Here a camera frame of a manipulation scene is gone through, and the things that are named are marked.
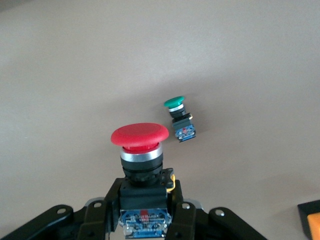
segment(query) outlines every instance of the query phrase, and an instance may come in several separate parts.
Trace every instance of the silver metal ring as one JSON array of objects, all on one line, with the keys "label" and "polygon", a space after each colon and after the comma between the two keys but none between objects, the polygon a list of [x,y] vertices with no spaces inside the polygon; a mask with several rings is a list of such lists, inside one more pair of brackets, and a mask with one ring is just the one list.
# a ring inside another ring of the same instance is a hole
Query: silver metal ring
[{"label": "silver metal ring", "polygon": [[174,111],[177,111],[179,109],[182,109],[184,107],[184,104],[181,103],[179,106],[176,106],[174,108],[169,108],[169,112],[174,112]]},{"label": "silver metal ring", "polygon": [[152,150],[147,153],[134,154],[134,153],[129,153],[124,148],[122,148],[121,152],[120,152],[120,156],[121,156],[121,159],[123,159],[127,162],[143,163],[143,162],[147,162],[147,161],[156,159],[162,153],[163,153],[162,144],[161,144],[161,142],[159,142],[159,145],[157,146],[157,148],[155,150]]}]

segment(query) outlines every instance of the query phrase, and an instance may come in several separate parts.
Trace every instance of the red button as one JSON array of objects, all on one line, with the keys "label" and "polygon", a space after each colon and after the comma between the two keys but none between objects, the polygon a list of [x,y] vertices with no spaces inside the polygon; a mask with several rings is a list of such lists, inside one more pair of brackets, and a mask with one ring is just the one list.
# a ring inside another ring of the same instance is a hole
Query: red button
[{"label": "red button", "polygon": [[149,152],[169,136],[168,129],[157,123],[144,122],[122,126],[111,135],[111,142],[131,152]]}]

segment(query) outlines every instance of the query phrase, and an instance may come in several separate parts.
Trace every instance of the gray surface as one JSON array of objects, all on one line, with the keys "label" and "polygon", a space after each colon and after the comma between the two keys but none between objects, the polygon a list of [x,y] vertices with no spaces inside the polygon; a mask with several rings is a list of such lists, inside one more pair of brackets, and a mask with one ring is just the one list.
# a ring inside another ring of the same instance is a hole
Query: gray surface
[{"label": "gray surface", "polygon": [[0,35],[0,237],[104,196],[123,176],[112,132],[170,128],[163,102],[184,95],[197,137],[170,128],[163,142],[184,196],[270,240],[305,239],[296,205],[320,199],[319,1],[33,0],[1,12]]}]

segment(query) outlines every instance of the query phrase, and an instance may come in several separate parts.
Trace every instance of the green mushroom button cap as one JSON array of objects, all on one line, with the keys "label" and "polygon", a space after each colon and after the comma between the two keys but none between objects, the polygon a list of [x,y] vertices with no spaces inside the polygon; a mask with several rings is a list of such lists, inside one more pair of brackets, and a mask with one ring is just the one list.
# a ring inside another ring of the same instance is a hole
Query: green mushroom button cap
[{"label": "green mushroom button cap", "polygon": [[182,101],[185,100],[184,96],[176,96],[165,101],[164,106],[168,107],[169,109],[174,109],[182,104]]}]

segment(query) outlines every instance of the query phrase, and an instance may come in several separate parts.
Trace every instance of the black and orange object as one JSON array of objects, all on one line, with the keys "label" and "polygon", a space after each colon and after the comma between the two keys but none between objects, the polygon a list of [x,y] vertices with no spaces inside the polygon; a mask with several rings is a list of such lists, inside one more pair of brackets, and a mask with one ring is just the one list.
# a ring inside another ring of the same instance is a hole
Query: black and orange object
[{"label": "black and orange object", "polygon": [[320,240],[320,200],[298,205],[304,234],[310,240]]}]

